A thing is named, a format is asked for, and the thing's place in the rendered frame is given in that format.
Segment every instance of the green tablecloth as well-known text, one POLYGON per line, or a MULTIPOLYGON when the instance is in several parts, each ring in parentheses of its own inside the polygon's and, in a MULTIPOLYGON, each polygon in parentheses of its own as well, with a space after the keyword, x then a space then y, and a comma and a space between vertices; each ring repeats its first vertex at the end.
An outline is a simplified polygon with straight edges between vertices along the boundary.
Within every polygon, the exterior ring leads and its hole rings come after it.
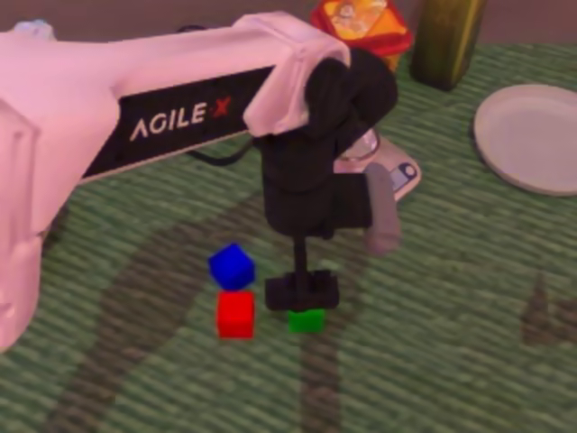
POLYGON ((323 335, 292 335, 263 306, 291 255, 262 216, 258 153, 231 169, 159 162, 71 198, 36 319, 0 357, 0 431, 575 431, 577 350, 523 345, 519 315, 540 270, 553 299, 577 297, 577 201, 498 180, 470 123, 507 85, 577 90, 577 47, 483 47, 449 94, 406 69, 382 124, 424 172, 400 206, 404 244, 384 260, 354 233, 311 246, 343 291, 323 335), (230 241, 259 269, 250 342, 215 335, 206 258, 230 241))

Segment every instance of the cube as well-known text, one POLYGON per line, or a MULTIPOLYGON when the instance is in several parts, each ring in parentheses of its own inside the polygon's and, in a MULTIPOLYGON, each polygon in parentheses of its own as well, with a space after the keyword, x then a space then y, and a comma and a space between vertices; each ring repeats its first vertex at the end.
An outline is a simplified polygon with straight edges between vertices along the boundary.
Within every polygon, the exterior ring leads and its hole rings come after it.
POLYGON ((321 332, 325 328, 325 311, 309 309, 307 311, 289 311, 288 329, 294 333, 321 332))
POLYGON ((254 336, 254 294, 251 291, 221 291, 216 306, 216 329, 221 338, 254 336))
POLYGON ((254 262, 238 244, 230 244, 210 257, 208 268, 223 290, 242 290, 256 280, 254 262))

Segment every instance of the red lid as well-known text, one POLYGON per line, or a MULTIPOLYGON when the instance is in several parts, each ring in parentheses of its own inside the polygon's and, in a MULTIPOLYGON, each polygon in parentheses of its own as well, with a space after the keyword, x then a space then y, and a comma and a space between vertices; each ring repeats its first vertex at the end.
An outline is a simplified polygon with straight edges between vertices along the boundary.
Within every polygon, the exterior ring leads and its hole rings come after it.
POLYGON ((388 1, 389 5, 387 7, 395 15, 395 18, 398 20, 398 22, 407 28, 407 32, 404 34, 379 34, 351 41, 344 40, 338 36, 336 30, 334 29, 333 23, 325 14, 325 9, 323 6, 326 3, 333 1, 336 0, 322 0, 321 3, 312 12, 310 16, 310 22, 317 29, 329 33, 331 36, 334 36, 339 41, 343 41, 351 48, 364 48, 365 50, 371 51, 373 54, 379 57, 387 57, 400 54, 401 52, 407 51, 411 47, 411 44, 413 43, 413 35, 408 29, 407 24, 405 23, 405 20, 401 16, 397 7, 390 0, 388 1))

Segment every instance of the white plate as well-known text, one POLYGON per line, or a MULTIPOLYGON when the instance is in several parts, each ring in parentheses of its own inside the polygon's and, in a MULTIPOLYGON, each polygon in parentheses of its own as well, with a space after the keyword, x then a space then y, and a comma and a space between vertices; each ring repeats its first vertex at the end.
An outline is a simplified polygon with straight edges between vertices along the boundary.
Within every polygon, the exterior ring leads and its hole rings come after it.
POLYGON ((504 180, 541 194, 577 194, 577 93, 503 88, 477 110, 474 132, 481 156, 504 180))

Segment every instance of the blue cube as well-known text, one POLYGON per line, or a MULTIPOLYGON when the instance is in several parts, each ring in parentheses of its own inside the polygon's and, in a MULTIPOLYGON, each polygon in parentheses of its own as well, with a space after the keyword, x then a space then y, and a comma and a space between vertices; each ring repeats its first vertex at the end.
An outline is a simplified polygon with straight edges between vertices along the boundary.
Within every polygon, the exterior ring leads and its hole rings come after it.
POLYGON ((208 268, 223 290, 242 290, 256 280, 254 262, 238 244, 230 244, 210 257, 208 268))

